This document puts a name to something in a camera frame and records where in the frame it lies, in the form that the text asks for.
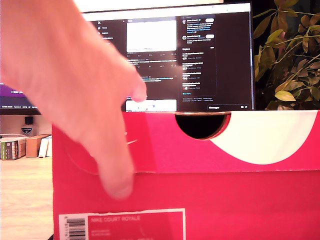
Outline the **person's hand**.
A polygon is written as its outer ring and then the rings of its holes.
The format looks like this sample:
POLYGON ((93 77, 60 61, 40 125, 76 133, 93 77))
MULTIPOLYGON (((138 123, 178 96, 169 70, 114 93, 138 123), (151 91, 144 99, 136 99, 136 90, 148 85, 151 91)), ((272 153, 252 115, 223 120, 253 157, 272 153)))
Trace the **person's hand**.
POLYGON ((121 106, 147 93, 135 67, 71 0, 3 0, 0 12, 1 81, 85 147, 110 196, 129 196, 135 170, 121 106))

